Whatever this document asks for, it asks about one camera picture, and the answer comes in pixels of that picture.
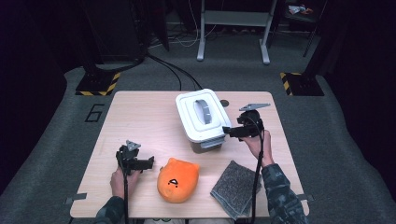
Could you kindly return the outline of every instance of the orange plush toy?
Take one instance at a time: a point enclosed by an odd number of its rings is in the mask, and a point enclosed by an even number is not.
[[[170,158],[158,175],[158,192],[169,203],[183,203],[194,192],[198,176],[198,164]]]

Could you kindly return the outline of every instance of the gray cloth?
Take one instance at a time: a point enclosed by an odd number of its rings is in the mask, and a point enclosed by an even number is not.
[[[233,219],[249,216],[255,172],[231,161],[224,170],[215,187],[210,192]],[[262,176],[259,175],[257,192],[262,188]]]

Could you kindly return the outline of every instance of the table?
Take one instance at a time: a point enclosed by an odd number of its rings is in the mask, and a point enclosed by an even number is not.
[[[276,0],[272,0],[269,12],[241,12],[241,11],[216,11],[205,10],[205,0],[201,2],[201,37],[198,48],[197,61],[204,60],[205,54],[205,25],[240,25],[240,26],[259,26],[265,27],[262,39],[259,40],[262,51],[262,62],[266,65],[270,63],[268,49],[266,47],[268,34],[270,33],[271,23],[276,8]]]
[[[133,195],[129,198],[129,217],[135,218],[222,218],[228,217],[221,205],[210,196],[216,182],[231,160],[255,170],[257,160],[245,143],[226,136],[219,149],[196,154],[177,112],[176,98],[183,91],[118,91],[108,110],[106,120],[93,149],[78,193],[87,193],[85,200],[74,201],[72,217],[95,217],[111,197],[111,174],[117,169],[116,152],[125,141],[141,145],[138,159],[155,157],[152,170],[146,170]],[[283,132],[274,99],[269,92],[217,91],[220,100],[229,101],[225,107],[233,127],[240,126],[236,118],[239,108],[247,104],[269,103],[258,109],[265,129],[272,135],[274,160],[279,163],[296,194],[303,194],[286,136]],[[167,203],[157,190],[160,168],[170,157],[200,164],[199,182],[195,192],[184,203]],[[303,201],[306,214],[309,208]],[[265,190],[257,194],[256,217],[269,217]]]

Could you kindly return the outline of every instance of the forearm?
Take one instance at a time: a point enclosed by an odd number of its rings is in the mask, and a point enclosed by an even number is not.
[[[94,224],[115,224],[119,223],[124,215],[124,201],[122,198],[113,196],[98,211]]]
[[[262,179],[272,223],[308,223],[300,200],[278,164],[264,166]]]

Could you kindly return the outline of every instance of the container lid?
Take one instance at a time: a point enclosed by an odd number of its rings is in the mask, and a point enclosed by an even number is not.
[[[222,127],[232,125],[212,90],[180,94],[176,104],[184,130],[192,142],[200,143],[225,136]]]

